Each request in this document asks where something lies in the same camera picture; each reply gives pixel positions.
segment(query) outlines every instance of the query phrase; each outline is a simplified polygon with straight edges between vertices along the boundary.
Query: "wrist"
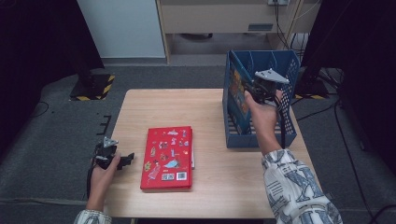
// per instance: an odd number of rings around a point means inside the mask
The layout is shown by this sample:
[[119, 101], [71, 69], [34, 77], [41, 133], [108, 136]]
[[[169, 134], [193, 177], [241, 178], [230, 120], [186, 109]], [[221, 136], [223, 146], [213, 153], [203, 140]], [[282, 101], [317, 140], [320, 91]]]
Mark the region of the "wrist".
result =
[[87, 205], [85, 208], [87, 210], [103, 212], [105, 210], [105, 199], [102, 197], [95, 197], [94, 195], [92, 195], [90, 199], [87, 201]]
[[257, 136], [259, 140], [259, 147], [262, 150], [262, 155], [281, 149], [280, 144], [276, 140], [275, 133], [266, 133]]

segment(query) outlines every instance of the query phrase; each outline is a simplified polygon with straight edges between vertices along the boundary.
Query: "table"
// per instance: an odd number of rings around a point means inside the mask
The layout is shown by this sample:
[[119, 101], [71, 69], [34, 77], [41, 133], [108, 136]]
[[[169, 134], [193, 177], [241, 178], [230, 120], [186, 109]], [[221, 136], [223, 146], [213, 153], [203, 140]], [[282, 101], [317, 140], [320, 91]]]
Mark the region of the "table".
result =
[[[112, 138], [134, 161], [117, 171], [106, 196], [112, 217], [271, 218], [258, 148], [227, 148], [222, 89], [130, 90]], [[297, 137], [290, 146], [315, 172], [292, 114]], [[147, 131], [190, 125], [195, 170], [188, 191], [146, 193], [140, 189]]]

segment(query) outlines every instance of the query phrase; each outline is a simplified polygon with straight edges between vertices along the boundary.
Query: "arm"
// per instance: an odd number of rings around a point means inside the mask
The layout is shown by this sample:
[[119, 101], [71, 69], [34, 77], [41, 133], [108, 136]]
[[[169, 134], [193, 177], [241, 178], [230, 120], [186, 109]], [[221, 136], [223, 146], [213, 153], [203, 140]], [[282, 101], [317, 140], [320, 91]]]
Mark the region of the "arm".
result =
[[105, 198], [108, 187], [113, 180], [117, 165], [120, 162], [120, 154], [116, 154], [106, 170], [100, 166], [95, 166], [91, 177], [91, 195], [87, 201], [85, 210], [81, 211], [76, 219], [78, 223], [111, 223], [111, 217], [103, 211], [105, 208]]
[[[282, 92], [276, 93], [280, 99]], [[271, 105], [259, 105], [246, 91], [259, 147], [268, 202], [277, 223], [342, 223], [335, 206], [320, 190], [314, 175], [303, 162], [295, 160], [276, 140], [277, 112]]]

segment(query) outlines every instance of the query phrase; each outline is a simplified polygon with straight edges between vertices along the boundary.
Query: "white wall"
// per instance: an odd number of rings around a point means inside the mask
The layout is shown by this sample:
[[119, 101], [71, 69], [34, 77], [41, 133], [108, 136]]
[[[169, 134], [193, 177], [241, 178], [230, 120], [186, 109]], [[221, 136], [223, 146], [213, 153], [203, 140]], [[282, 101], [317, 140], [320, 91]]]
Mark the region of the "white wall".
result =
[[78, 0], [102, 58], [165, 58], [155, 0]]

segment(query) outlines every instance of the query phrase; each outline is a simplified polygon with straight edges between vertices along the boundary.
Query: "blue box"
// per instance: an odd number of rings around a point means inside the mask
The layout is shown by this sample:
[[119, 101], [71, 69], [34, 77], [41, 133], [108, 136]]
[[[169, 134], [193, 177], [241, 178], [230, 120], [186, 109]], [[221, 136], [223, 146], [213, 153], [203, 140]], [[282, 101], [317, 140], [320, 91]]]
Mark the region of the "blue box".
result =
[[[290, 101], [294, 94], [295, 83], [300, 69], [300, 61], [293, 50], [230, 50], [227, 53], [226, 70], [224, 77], [223, 89], [223, 115], [224, 128], [227, 147], [258, 147], [258, 141], [255, 134], [249, 113], [242, 113], [241, 117], [233, 112], [230, 116], [230, 110], [235, 111], [240, 105], [235, 103], [235, 94], [231, 94], [230, 84], [234, 82], [233, 76], [235, 71], [241, 74], [241, 77], [254, 77], [257, 71], [263, 71], [272, 68], [281, 76], [287, 78], [290, 84], [279, 84], [283, 91], [281, 104], [284, 109], [286, 134], [285, 145], [289, 147], [297, 133], [290, 118]], [[281, 131], [279, 122], [276, 124], [276, 139], [281, 142]]]

